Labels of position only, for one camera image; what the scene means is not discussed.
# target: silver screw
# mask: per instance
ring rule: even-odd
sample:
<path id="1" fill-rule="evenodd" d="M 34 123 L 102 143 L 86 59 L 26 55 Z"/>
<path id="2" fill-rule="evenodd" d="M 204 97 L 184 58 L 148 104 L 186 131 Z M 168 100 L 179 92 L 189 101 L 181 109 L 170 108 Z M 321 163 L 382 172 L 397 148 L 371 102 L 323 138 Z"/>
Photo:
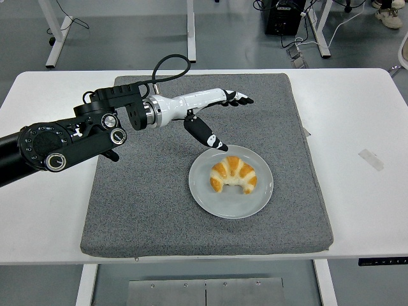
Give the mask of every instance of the silver screw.
<path id="1" fill-rule="evenodd" d="M 111 115 L 107 115 L 105 119 L 103 120 L 103 122 L 108 128 L 110 127 L 113 128 L 114 126 L 116 126 L 116 119 L 114 116 L 111 116 Z"/>

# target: white table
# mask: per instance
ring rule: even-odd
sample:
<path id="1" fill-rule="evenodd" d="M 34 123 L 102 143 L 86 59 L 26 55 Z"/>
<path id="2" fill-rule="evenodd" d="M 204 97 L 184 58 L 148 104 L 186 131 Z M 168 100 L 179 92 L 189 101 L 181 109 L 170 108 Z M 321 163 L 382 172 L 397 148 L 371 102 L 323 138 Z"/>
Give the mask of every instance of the white table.
<path id="1" fill-rule="evenodd" d="M 319 253 L 234 258 L 316 259 L 319 283 L 327 286 L 321 281 L 330 277 L 327 261 L 319 259 L 408 255 L 408 107 L 386 71 L 189 72 L 214 73 L 286 73 L 289 76 L 303 126 L 311 134 L 308 143 L 334 236 L 330 249 Z M 0 136 L 35 122 L 73 117 L 73 107 L 82 103 L 85 91 L 112 86 L 115 77 L 150 74 L 151 71 L 23 73 L 17 77 L 0 109 Z M 376 170 L 359 156 L 365 149 L 384 163 L 383 170 Z M 135 262 L 134 259 L 94 258 L 80 251 L 96 163 L 95 157 L 62 173 L 36 173 L 0 188 L 0 264 Z M 196 258 L 170 256 L 137 261 Z M 222 256 L 200 258 L 225 259 Z M 92 282 L 95 273 L 96 265 L 85 265 L 83 277 L 89 277 Z M 328 287 L 323 295 L 326 300 L 332 300 L 333 288 Z M 78 298 L 88 299 L 89 290 L 81 286 Z"/>

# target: shoe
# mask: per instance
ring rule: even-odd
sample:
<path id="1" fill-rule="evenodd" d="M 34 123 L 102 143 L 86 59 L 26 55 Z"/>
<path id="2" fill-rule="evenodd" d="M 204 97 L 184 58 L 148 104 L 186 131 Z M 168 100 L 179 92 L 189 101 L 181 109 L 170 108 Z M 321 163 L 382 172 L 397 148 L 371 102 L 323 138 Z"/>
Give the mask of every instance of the shoe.
<path id="1" fill-rule="evenodd" d="M 379 9 L 375 13 L 375 17 L 381 20 L 382 23 L 390 29 L 399 29 L 402 27 L 402 21 L 400 17 L 398 17 L 398 10 L 394 8 Z"/>
<path id="2" fill-rule="evenodd" d="M 396 8 L 397 10 L 400 10 L 401 8 L 403 8 L 405 6 L 405 2 L 408 0 L 393 0 L 391 7 L 392 8 Z M 380 9 L 381 8 L 381 4 L 383 2 L 381 0 L 375 0 L 373 2 L 371 2 L 371 5 L 373 8 L 376 9 Z"/>
<path id="3" fill-rule="evenodd" d="M 402 45 L 402 57 L 408 62 L 408 39 Z"/>

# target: circular joint cover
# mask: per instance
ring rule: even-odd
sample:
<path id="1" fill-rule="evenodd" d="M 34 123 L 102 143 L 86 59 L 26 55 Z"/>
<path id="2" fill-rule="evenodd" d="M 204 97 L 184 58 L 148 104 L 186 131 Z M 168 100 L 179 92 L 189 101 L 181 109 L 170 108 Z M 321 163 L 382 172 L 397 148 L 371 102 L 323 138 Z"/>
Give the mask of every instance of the circular joint cover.
<path id="1" fill-rule="evenodd" d="M 65 169 L 66 166 L 66 158 L 60 153 L 51 153 L 45 159 L 45 167 L 52 171 L 58 172 Z"/>
<path id="2" fill-rule="evenodd" d="M 110 131 L 110 140 L 116 145 L 122 145 L 126 141 L 126 132 L 119 127 Z"/>

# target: black cable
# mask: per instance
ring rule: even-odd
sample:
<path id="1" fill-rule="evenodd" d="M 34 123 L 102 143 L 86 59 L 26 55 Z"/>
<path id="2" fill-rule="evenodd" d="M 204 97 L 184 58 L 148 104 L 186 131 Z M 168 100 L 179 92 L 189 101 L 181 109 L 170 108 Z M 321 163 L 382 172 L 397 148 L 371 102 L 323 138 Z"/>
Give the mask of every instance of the black cable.
<path id="1" fill-rule="evenodd" d="M 302 41 L 299 41 L 299 43 L 303 43 L 304 41 L 307 41 L 307 39 L 309 38 L 309 31 L 307 30 L 306 16 L 304 16 L 304 19 L 305 19 L 306 38 L 305 38 L 304 40 L 302 40 Z M 284 45 L 283 45 L 283 41 L 282 41 L 282 36 L 283 36 L 283 35 L 280 36 L 280 40 L 281 40 L 280 43 L 281 43 L 281 45 L 282 45 L 282 48 L 287 48 L 288 46 L 291 46 L 291 45 L 293 45 L 294 43 L 298 43 L 298 42 L 295 40 L 295 41 L 292 41 L 291 43 L 288 43 L 286 46 L 284 46 Z"/>
<path id="2" fill-rule="evenodd" d="M 178 57 L 178 58 L 180 58 L 180 59 L 185 60 L 186 63 L 187 63 L 187 68 L 186 68 L 183 72 L 179 73 L 178 75 L 173 75 L 173 76 L 169 76 L 169 77 L 167 77 L 167 78 L 160 78 L 159 80 L 156 80 L 156 73 L 157 73 L 158 69 L 160 68 L 160 65 L 162 65 L 162 63 L 164 63 L 165 61 L 167 61 L 168 59 L 171 59 L 171 58 L 173 58 L 173 57 Z M 161 82 L 167 82 L 167 81 L 175 80 L 176 78 L 180 78 L 180 77 L 182 77 L 183 75 L 185 75 L 185 74 L 190 70 L 190 68 L 191 68 L 191 62 L 190 62 L 190 60 L 189 60 L 188 58 L 186 58 L 184 55 L 181 55 L 181 54 L 170 54 L 170 55 L 167 55 L 166 57 L 162 58 L 162 59 L 156 64 L 156 67 L 154 67 L 154 69 L 153 69 L 152 79 L 151 79 L 151 80 L 147 80 L 147 81 L 139 82 L 140 85 L 146 86 L 146 90 L 147 90 L 147 92 L 143 95 L 142 99 L 146 98 L 146 97 L 149 95 L 149 93 L 150 93 L 150 87 L 149 87 L 148 84 L 156 84 L 156 83 L 161 83 Z"/>
<path id="3" fill-rule="evenodd" d="M 94 95 L 95 92 L 94 91 L 87 91 L 85 94 L 82 95 L 82 101 L 84 102 L 84 104 L 87 104 L 87 102 L 85 101 L 85 97 L 86 97 L 87 94 Z"/>
<path id="4" fill-rule="evenodd" d="M 317 0 L 312 0 L 311 2 L 310 2 L 310 5 L 306 8 L 306 9 L 304 9 L 304 12 L 305 13 L 308 13 L 309 12 L 309 10 L 310 10 L 310 8 L 313 6 L 313 4 L 315 4 L 317 2 Z"/>
<path id="5" fill-rule="evenodd" d="M 262 2 L 262 0 L 255 0 L 255 1 L 252 3 L 252 7 L 253 7 L 255 10 L 257 10 L 257 11 L 270 11 L 270 10 L 272 10 L 272 9 L 274 8 L 274 7 L 265 8 L 265 4 L 264 4 L 264 2 Z"/>
<path id="6" fill-rule="evenodd" d="M 58 3 L 59 8 L 61 9 L 61 11 L 62 11 L 69 19 L 71 19 L 71 23 L 69 24 L 69 26 L 66 27 L 65 29 L 61 29 L 62 31 L 63 31 L 63 30 L 66 30 L 67 28 L 69 28 L 73 23 L 79 24 L 80 26 L 82 26 L 82 27 L 84 27 L 84 28 L 86 28 L 86 29 L 89 29 L 89 24 L 87 24 L 87 23 L 86 23 L 85 21 L 83 21 L 83 20 L 80 20 L 79 18 L 74 18 L 74 19 L 72 19 L 72 18 L 63 10 L 63 8 L 62 8 L 62 6 L 59 4 L 58 0 L 56 0 L 56 1 L 57 1 L 57 3 Z M 49 30 L 51 30 L 51 28 L 48 28 L 48 29 L 47 29 L 47 34 L 52 35 L 52 33 L 50 33 Z"/>

